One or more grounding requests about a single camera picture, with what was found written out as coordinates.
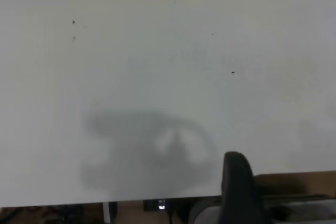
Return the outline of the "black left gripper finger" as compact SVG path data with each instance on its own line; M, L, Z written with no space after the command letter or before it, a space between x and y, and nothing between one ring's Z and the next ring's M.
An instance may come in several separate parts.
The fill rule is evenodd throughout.
M220 223L272 223L251 166L242 153L224 155L221 198Z

